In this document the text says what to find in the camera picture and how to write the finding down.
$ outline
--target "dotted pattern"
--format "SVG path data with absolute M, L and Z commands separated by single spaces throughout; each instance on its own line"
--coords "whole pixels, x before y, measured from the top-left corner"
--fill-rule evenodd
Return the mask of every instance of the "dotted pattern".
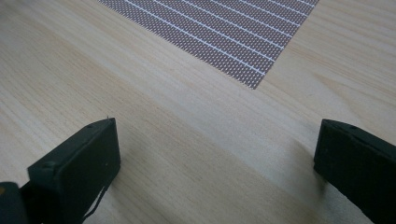
M 318 0 L 99 0 L 255 89 Z

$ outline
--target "wood grain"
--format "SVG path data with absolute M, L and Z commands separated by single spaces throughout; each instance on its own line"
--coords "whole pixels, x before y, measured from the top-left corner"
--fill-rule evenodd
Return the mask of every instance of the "wood grain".
M 122 166 L 86 223 L 371 223 L 313 155 L 323 118 L 396 144 L 395 12 L 320 0 L 253 91 L 95 0 L 0 1 L 0 180 L 110 116 Z

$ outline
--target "black plastic part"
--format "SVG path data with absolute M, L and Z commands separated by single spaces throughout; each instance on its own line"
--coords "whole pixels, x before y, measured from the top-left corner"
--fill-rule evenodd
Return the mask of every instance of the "black plastic part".
M 314 161 L 314 169 L 374 223 L 396 223 L 396 146 L 324 119 Z
M 81 223 L 119 169 L 116 121 L 85 126 L 28 168 L 30 182 L 21 191 L 34 211 L 31 223 Z
M 0 223 L 29 223 L 24 210 L 24 203 L 20 195 L 20 189 L 15 183 L 0 183 Z

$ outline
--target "gray placemat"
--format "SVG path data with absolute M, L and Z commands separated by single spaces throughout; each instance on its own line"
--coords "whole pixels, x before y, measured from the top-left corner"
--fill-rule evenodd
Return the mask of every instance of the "gray placemat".
M 255 89 L 318 0 L 99 0 Z

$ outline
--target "light wood surface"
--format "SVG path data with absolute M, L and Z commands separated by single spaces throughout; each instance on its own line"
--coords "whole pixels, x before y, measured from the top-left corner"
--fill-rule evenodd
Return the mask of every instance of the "light wood surface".
M 396 2 L 320 0 L 253 91 L 95 0 L 0 0 L 0 180 L 114 117 L 86 223 L 371 223 L 313 171 L 323 118 L 396 144 Z

